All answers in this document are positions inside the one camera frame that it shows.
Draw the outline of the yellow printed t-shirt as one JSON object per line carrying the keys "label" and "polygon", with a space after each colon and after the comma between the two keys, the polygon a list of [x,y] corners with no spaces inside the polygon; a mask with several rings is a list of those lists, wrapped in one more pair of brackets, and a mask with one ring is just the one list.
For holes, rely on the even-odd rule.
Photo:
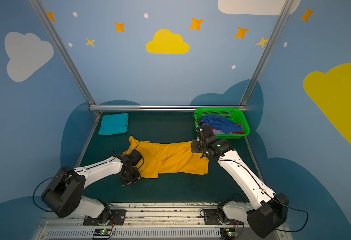
{"label": "yellow printed t-shirt", "polygon": [[144,158],[138,170],[141,177],[157,179],[159,174],[186,173],[205,175],[209,171],[209,159],[202,154],[192,153],[192,143],[157,144],[149,141],[138,141],[129,137],[130,146],[123,152],[129,155],[132,150],[141,153]]}

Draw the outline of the green plastic laundry basket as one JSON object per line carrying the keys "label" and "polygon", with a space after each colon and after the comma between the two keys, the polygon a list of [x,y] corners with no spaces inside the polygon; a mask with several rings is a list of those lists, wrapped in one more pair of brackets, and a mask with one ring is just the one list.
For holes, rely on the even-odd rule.
{"label": "green plastic laundry basket", "polygon": [[216,135],[218,139],[236,140],[251,131],[244,113],[237,109],[197,109],[193,117],[196,127],[206,124],[223,131],[224,135]]}

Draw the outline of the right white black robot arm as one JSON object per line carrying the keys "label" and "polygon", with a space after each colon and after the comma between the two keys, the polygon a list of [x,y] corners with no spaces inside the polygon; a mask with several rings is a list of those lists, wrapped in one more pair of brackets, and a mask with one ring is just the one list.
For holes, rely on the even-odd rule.
{"label": "right white black robot arm", "polygon": [[247,224],[264,239],[287,221],[289,200],[283,193],[276,194],[263,183],[240,158],[226,139],[218,139],[210,125],[196,127],[197,139],[192,141],[192,152],[216,161],[243,190],[250,206],[234,200],[217,205],[217,222],[228,225],[231,221]]}

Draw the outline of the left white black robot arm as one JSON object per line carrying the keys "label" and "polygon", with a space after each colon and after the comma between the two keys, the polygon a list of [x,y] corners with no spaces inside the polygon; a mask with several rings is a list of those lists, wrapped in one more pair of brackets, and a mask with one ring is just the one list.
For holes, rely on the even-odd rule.
{"label": "left white black robot arm", "polygon": [[134,149],[128,155],[115,155],[85,167],[62,167],[54,177],[47,179],[50,183],[40,196],[49,210],[36,206],[46,212],[53,212],[60,218],[78,214],[105,225],[111,219],[109,205],[102,200],[85,197],[83,191],[111,175],[118,175],[122,186],[131,186],[140,179],[139,169],[144,163],[142,154]]}

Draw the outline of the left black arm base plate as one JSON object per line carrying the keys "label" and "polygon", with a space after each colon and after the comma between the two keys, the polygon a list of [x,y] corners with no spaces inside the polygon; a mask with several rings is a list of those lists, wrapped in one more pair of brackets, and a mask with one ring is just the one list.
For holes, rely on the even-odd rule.
{"label": "left black arm base plate", "polygon": [[86,216],[83,225],[84,226],[122,226],[126,210],[104,210],[97,218],[91,218]]}

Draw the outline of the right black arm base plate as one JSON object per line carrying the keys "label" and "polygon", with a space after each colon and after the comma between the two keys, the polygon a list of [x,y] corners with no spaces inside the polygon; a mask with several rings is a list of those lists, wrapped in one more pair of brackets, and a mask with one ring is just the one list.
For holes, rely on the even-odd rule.
{"label": "right black arm base plate", "polygon": [[230,220],[223,212],[217,209],[202,209],[200,216],[204,219],[205,225],[243,225],[238,220]]}

